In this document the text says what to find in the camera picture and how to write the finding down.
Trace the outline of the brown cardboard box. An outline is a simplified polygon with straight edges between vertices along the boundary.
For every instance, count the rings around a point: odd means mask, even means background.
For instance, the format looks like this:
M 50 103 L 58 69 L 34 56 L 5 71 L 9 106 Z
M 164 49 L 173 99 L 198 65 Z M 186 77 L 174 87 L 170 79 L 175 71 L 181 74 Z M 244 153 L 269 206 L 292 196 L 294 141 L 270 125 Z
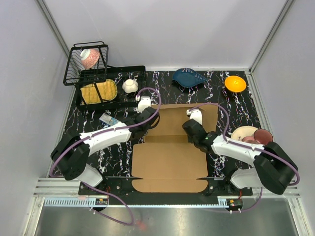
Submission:
M 199 193 L 207 188 L 206 154 L 188 142 L 182 125 L 195 104 L 162 105 L 160 121 L 132 152 L 132 186 L 144 193 Z

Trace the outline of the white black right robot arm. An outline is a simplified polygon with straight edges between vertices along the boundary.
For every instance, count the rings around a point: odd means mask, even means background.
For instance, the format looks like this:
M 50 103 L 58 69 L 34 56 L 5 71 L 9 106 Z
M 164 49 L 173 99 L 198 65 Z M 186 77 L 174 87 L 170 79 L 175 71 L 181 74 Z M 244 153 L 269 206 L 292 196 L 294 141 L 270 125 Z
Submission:
M 266 188 L 281 195 L 286 188 L 298 184 L 298 168 L 284 150 L 275 142 L 267 145 L 248 144 L 227 138 L 224 134 L 206 132 L 202 125 L 190 119 L 182 125 L 188 136 L 188 142 L 204 153 L 227 156 L 251 166 L 250 169 L 237 169 L 227 175 L 223 183 L 224 191 L 234 195 L 247 187 Z

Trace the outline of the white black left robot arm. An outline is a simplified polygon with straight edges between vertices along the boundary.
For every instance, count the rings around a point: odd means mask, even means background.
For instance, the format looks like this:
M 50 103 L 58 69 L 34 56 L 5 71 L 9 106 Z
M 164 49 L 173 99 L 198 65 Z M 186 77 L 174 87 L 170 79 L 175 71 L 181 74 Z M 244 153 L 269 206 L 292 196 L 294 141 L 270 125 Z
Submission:
M 51 153 L 53 165 L 49 175 L 55 177 L 54 169 L 58 168 L 65 180 L 77 179 L 100 195 L 106 190 L 106 182 L 100 172 L 88 164 L 88 158 L 104 148 L 143 137 L 158 122 L 158 109 L 147 107 L 124 122 L 119 121 L 98 131 L 68 132 Z

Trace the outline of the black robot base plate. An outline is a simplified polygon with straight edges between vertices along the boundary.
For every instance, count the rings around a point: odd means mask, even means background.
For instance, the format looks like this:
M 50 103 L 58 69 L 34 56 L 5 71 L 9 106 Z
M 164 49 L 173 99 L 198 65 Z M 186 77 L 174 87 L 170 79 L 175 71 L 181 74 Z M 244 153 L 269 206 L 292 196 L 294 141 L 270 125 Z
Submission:
M 244 188 L 242 190 L 230 189 L 223 187 L 222 179 L 205 178 L 208 182 L 205 190 L 198 193 L 186 192 L 139 192 L 132 186 L 132 179 L 126 177 L 109 177 L 104 182 L 100 183 L 96 189 L 106 191 L 119 196 L 127 204 L 145 204 L 145 205 L 174 205 L 187 204 L 189 202 L 200 202 L 205 200 L 213 200 L 217 196 L 252 196 L 251 188 Z

